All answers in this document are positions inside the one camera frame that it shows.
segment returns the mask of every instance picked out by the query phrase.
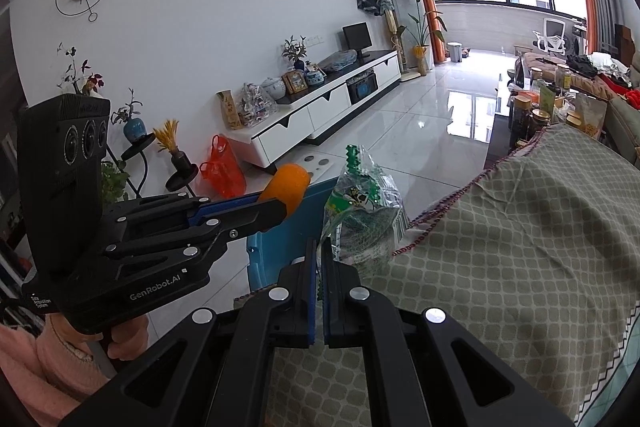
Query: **white tv cabinet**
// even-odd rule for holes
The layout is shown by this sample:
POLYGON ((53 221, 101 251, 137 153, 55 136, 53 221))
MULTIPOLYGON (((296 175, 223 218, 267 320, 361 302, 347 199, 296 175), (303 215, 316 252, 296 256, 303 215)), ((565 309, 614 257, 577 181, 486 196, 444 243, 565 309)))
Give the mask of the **white tv cabinet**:
POLYGON ((392 50, 372 51, 363 63, 356 62, 327 76, 324 84, 292 95, 277 114, 254 127, 226 131, 238 159, 275 173, 274 162, 308 138, 322 143, 340 127, 399 84, 398 54, 392 50), (347 80, 372 68, 378 89, 367 98, 351 103, 347 80))

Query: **blue vase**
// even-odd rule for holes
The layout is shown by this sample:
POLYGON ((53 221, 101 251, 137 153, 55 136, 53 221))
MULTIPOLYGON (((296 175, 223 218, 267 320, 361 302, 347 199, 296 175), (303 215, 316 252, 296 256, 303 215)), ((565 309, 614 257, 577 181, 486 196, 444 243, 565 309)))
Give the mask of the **blue vase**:
POLYGON ((146 136, 145 123, 140 118, 132 118, 124 124, 122 132, 129 142, 135 143, 146 136))

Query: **camera lens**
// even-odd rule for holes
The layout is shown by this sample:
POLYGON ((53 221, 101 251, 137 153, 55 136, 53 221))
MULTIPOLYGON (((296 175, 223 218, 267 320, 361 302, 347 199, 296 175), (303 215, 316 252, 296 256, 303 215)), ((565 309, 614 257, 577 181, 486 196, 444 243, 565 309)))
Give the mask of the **camera lens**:
POLYGON ((89 158, 94 152, 95 146, 95 122, 90 120, 84 126, 82 133, 82 154, 85 158, 89 158))
POLYGON ((65 161, 71 165, 78 156, 78 130, 71 126, 65 136, 65 161))
POLYGON ((98 147, 102 149, 107 143, 107 123, 103 121, 100 124, 100 130, 98 131, 98 147))

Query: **red plastic bag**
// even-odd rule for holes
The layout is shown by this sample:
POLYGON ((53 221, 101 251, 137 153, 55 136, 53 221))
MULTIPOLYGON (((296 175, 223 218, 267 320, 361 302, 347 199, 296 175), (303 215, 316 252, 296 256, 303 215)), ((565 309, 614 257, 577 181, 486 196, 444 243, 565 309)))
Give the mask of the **red plastic bag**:
POLYGON ((228 140, 215 135, 209 161, 200 164, 200 173, 223 198, 237 198, 246 191, 246 180, 228 140))

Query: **wooden photo frame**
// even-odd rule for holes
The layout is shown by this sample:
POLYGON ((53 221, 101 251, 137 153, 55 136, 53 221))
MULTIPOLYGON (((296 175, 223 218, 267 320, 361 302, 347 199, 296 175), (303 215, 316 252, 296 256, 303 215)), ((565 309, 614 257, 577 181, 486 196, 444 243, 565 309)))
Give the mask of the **wooden photo frame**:
POLYGON ((287 86, 287 92, 289 94, 295 94, 300 91, 308 89, 305 80, 305 74, 300 70, 287 71, 282 75, 285 86, 287 86))

